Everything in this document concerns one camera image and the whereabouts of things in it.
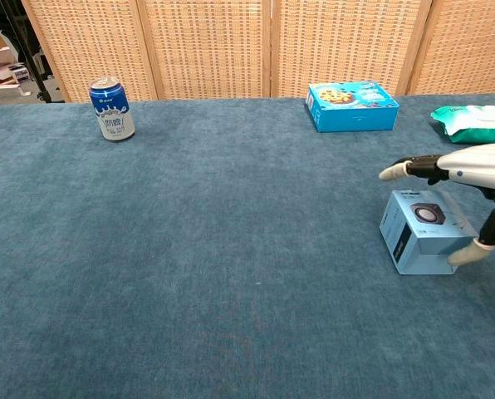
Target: black stand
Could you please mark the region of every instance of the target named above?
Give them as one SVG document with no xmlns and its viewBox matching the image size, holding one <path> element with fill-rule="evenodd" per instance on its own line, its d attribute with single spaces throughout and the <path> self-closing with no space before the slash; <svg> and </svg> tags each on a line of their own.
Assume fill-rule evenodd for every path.
<svg viewBox="0 0 495 399">
<path fill-rule="evenodd" d="M 37 94 L 37 98 L 46 103 L 64 102 L 64 101 L 51 100 L 50 93 L 48 92 L 44 82 L 42 81 L 41 74 L 37 70 L 35 62 L 33 61 L 32 54 L 30 53 L 30 49 L 28 48 L 28 45 L 26 44 L 26 41 L 22 36 L 21 28 L 18 26 L 17 19 L 15 17 L 15 14 L 13 13 L 11 4 L 9 3 L 8 0 L 0 0 L 0 3 L 2 4 L 2 7 L 4 8 L 4 12 L 6 13 L 6 17 L 12 26 L 13 33 L 15 33 L 15 37 L 17 38 L 18 44 L 21 47 L 22 52 L 24 53 L 28 70 L 32 71 L 32 74 L 35 77 L 35 82 L 39 87 L 39 94 Z"/>
</svg>

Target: blue cookie box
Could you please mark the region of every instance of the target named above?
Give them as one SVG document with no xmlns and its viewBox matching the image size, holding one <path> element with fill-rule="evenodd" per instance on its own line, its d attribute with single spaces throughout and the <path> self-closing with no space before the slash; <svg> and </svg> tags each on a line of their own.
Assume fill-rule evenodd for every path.
<svg viewBox="0 0 495 399">
<path fill-rule="evenodd" d="M 447 262 L 477 232 L 450 195 L 438 191 L 393 191 L 380 232 L 399 274 L 454 274 Z"/>
<path fill-rule="evenodd" d="M 334 103 L 322 93 L 340 94 L 346 101 Z M 320 133 L 390 131 L 399 111 L 399 104 L 373 81 L 311 84 L 306 105 Z"/>
</svg>

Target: room divider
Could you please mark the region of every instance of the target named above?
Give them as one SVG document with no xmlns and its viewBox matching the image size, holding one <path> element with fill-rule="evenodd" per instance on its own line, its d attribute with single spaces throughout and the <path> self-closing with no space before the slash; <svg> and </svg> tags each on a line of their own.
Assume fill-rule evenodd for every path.
<svg viewBox="0 0 495 399">
<path fill-rule="evenodd" d="M 132 101 L 495 92 L 495 1 L 22 0 L 67 101 L 114 75 Z"/>
</svg>

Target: snack bag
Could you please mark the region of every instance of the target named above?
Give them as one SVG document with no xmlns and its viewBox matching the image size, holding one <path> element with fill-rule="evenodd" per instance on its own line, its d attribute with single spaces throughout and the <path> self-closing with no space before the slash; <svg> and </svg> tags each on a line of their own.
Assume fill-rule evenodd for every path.
<svg viewBox="0 0 495 399">
<path fill-rule="evenodd" d="M 495 106 L 442 106 L 430 115 L 453 143 L 495 143 Z"/>
</svg>

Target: robotic hand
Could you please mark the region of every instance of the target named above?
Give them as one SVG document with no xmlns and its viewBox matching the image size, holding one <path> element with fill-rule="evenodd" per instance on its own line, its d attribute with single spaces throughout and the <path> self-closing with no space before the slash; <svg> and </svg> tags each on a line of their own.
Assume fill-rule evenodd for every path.
<svg viewBox="0 0 495 399">
<path fill-rule="evenodd" d="M 383 170 L 383 181 L 417 176 L 435 185 L 440 180 L 453 180 L 476 187 L 488 200 L 495 202 L 495 144 L 477 145 L 447 155 L 422 155 L 403 158 Z M 495 209 L 480 229 L 477 239 L 448 257 L 453 266 L 485 258 L 495 249 Z"/>
</svg>

